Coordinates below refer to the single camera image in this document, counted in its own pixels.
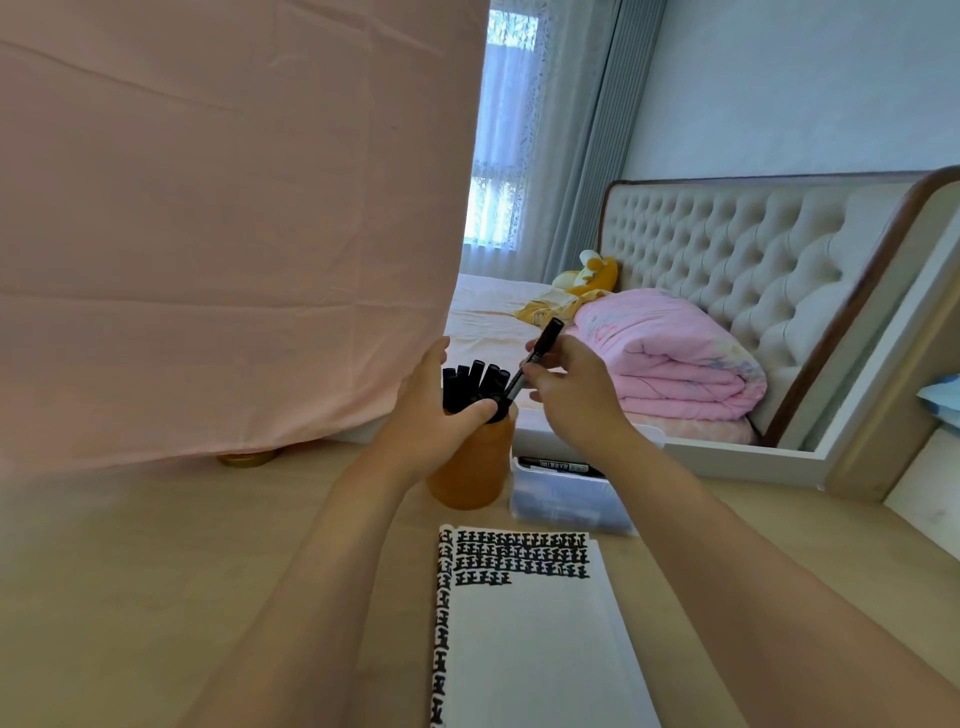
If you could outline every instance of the desk surface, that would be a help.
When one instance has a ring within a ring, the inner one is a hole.
[[[209,458],[0,484],[0,705],[32,728],[172,725],[272,589],[360,448],[256,470]],[[750,524],[960,683],[960,563],[882,506],[711,484]],[[404,500],[377,575],[347,725],[424,728],[437,528],[516,528],[501,502]],[[599,538],[664,728],[743,726],[643,542]]]

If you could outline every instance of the notebook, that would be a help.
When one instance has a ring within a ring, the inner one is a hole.
[[[430,726],[660,728],[586,533],[440,530]]]

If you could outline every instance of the beige headboard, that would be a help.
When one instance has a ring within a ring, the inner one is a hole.
[[[620,290],[670,290],[733,333],[767,374],[761,444],[798,448],[960,206],[958,181],[960,167],[614,182],[597,248]]]

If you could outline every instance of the hand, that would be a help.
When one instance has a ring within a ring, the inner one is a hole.
[[[535,343],[527,343],[528,352]],[[547,371],[558,367],[565,373]],[[598,461],[622,437],[637,436],[620,408],[607,365],[579,339],[560,336],[542,366],[525,364],[523,374],[537,390],[530,399],[542,402],[553,431],[587,460]]]
[[[464,440],[496,414],[496,402],[480,400],[456,415],[444,413],[440,371],[446,362],[444,336],[400,384],[396,407],[366,453],[391,469],[409,488],[436,471]]]

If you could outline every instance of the gray curtain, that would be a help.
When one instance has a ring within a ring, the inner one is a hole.
[[[620,0],[610,52],[592,120],[580,139],[581,162],[571,175],[543,282],[581,267],[593,248],[607,185],[619,179],[657,43],[666,0]]]

